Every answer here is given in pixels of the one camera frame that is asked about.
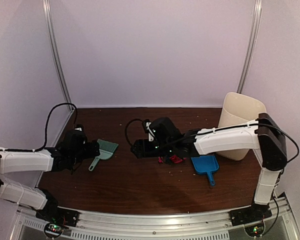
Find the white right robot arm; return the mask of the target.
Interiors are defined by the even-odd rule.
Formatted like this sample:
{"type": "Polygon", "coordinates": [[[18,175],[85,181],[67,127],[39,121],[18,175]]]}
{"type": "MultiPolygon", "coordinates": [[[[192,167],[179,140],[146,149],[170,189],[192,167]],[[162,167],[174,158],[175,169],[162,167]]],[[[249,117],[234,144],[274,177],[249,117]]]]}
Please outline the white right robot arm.
{"type": "Polygon", "coordinates": [[[269,208],[269,203],[282,170],[288,164],[286,137],[267,113],[255,120],[218,128],[201,128],[185,133],[168,117],[152,122],[142,121],[148,137],[130,143],[130,151],[138,158],[196,158],[219,152],[253,150],[261,171],[251,206],[246,210],[249,220],[256,221],[269,208]]]}

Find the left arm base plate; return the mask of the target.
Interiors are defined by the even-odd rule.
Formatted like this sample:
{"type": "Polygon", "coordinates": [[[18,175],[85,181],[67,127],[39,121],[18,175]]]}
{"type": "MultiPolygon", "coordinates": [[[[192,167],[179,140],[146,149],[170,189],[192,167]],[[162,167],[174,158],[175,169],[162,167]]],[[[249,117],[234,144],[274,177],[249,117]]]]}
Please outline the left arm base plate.
{"type": "Polygon", "coordinates": [[[45,210],[35,210],[38,219],[45,220],[58,226],[76,227],[79,212],[76,210],[57,207],[57,213],[48,213],[45,210]]]}

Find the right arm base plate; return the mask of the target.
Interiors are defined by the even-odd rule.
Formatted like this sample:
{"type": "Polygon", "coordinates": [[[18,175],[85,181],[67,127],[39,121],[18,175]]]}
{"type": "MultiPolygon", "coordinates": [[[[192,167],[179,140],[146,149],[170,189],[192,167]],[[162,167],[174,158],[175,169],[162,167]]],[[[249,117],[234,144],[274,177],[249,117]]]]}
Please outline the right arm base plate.
{"type": "Polygon", "coordinates": [[[229,212],[232,226],[258,222],[272,216],[269,205],[252,204],[251,206],[231,210],[229,212]]]}

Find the blue plastic dustpan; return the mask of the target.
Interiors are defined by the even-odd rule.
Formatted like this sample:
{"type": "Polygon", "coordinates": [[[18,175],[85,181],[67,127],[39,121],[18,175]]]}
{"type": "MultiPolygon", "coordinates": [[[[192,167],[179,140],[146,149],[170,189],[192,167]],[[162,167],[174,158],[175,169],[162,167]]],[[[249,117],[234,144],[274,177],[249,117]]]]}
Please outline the blue plastic dustpan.
{"type": "Polygon", "coordinates": [[[210,186],[214,187],[216,182],[213,174],[219,170],[217,158],[214,155],[202,155],[191,158],[194,170],[198,175],[207,175],[210,186]]]}

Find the green hand brush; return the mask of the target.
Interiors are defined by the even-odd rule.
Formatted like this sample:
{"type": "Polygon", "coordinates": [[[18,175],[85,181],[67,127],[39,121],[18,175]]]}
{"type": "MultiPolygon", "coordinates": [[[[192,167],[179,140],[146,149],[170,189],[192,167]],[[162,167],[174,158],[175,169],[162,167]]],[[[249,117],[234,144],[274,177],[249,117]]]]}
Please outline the green hand brush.
{"type": "Polygon", "coordinates": [[[118,143],[114,143],[114,142],[109,142],[103,139],[98,139],[97,140],[98,144],[99,144],[99,156],[96,156],[94,158],[94,160],[92,161],[92,163],[90,164],[88,170],[90,172],[92,172],[95,167],[97,166],[97,164],[99,163],[100,160],[109,160],[110,158],[112,158],[112,156],[114,155],[115,151],[117,150],[117,148],[119,147],[118,143]]]}

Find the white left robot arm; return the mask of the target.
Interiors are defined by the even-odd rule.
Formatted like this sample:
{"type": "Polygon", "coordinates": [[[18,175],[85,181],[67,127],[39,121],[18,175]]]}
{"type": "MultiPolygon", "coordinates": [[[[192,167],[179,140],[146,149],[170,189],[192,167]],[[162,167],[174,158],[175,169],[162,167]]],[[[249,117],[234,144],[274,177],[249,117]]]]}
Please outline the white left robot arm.
{"type": "Polygon", "coordinates": [[[70,130],[55,147],[12,149],[0,147],[0,199],[26,206],[52,223],[62,223],[64,216],[56,198],[46,189],[30,187],[9,179],[8,174],[28,172],[74,172],[84,160],[100,155],[97,140],[88,141],[82,129],[70,130]]]}

